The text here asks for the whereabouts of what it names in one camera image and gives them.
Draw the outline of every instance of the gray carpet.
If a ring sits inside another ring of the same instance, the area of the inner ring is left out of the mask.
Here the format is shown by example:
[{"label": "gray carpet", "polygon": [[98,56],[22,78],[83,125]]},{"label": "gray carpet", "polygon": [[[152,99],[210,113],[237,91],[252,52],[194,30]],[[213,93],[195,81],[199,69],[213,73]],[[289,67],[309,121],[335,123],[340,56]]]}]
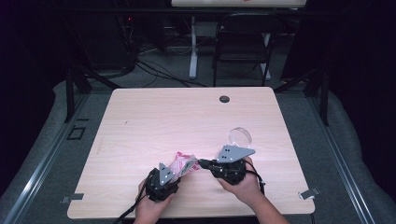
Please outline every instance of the gray carpet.
[{"label": "gray carpet", "polygon": [[[267,86],[274,88],[281,84],[279,76],[291,41],[292,39],[287,36],[283,36],[277,41],[273,63],[270,66],[272,79],[267,82]],[[149,51],[140,55],[139,59],[155,66],[159,70],[161,67],[157,64],[160,64],[175,76],[189,80],[190,52],[187,52],[185,48],[177,50],[180,51],[174,53],[169,49],[166,54],[157,50]],[[202,43],[199,50],[198,78],[194,81],[211,86],[213,72],[210,53],[213,48],[210,40]],[[260,76],[260,69],[255,71],[250,69],[251,67],[248,66],[224,65],[220,68],[220,72],[235,77],[240,76],[242,72],[249,72],[253,77]],[[178,81],[148,75],[139,67],[136,67],[127,76],[116,77],[111,80],[126,88],[184,87]],[[74,123],[76,127],[85,128],[85,132],[80,140],[67,140],[67,136],[64,137],[61,151],[21,223],[111,223],[111,220],[69,219],[66,215],[68,204],[60,203],[63,196],[73,193],[76,188],[110,96],[110,91],[106,86],[95,80],[90,80],[90,82],[94,87],[94,91],[89,96],[88,101]],[[239,79],[227,79],[219,81],[220,86],[259,86],[260,84],[259,80],[241,81]],[[53,145],[53,139],[62,129],[65,118],[64,83],[61,83],[54,90],[57,93],[57,100],[49,119],[37,138],[25,164],[1,198],[1,222],[6,219],[8,212],[20,196],[41,158]],[[321,191],[314,200],[316,205],[316,223],[361,223],[348,196],[346,187],[334,166],[326,136],[320,129],[318,120],[315,119],[314,113],[316,111],[311,109],[308,99],[304,98],[301,92],[298,91],[298,87],[294,88],[294,90],[280,93],[276,98],[285,118],[308,186],[309,188],[317,187]],[[342,105],[332,94],[329,101],[329,122],[333,136],[342,150],[351,173],[356,178],[356,182],[360,186],[362,195],[376,222],[396,223],[395,203],[375,184],[367,168],[361,162],[359,139]],[[291,223],[311,223],[310,216],[287,216],[287,219]]]}]

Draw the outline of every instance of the hand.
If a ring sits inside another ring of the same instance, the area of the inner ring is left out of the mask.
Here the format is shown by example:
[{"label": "hand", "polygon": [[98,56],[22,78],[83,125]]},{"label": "hand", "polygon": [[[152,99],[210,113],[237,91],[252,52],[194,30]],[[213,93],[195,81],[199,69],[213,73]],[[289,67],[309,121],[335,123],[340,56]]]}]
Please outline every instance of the hand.
[{"label": "hand", "polygon": [[[143,180],[139,184],[139,191],[144,187],[146,180]],[[172,201],[174,194],[169,195],[168,198],[165,199],[163,202],[157,202],[150,200],[146,195],[146,190],[143,192],[142,201],[136,207],[136,218],[134,220],[135,224],[154,224],[160,218],[161,213],[163,210],[169,205]]]},{"label": "hand", "polygon": [[[245,157],[245,160],[253,164],[250,157]],[[247,170],[254,171],[253,167],[251,167],[247,162],[246,167]],[[233,193],[239,201],[245,203],[250,208],[253,208],[257,203],[265,198],[260,191],[259,183],[255,175],[246,174],[244,180],[234,186],[220,178],[218,181],[225,190]]]}]

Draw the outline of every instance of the black chair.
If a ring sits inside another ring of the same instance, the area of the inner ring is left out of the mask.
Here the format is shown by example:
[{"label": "black chair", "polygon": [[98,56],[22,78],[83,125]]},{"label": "black chair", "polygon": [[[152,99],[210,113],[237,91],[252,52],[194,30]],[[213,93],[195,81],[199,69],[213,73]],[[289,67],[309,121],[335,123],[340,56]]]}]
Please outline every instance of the black chair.
[{"label": "black chair", "polygon": [[[259,13],[234,13],[223,17],[216,32],[216,46],[212,67],[213,86],[216,86],[218,62],[266,63],[262,86],[268,72],[275,37],[282,29],[282,22],[275,15]],[[263,34],[269,34],[265,44]]]}]

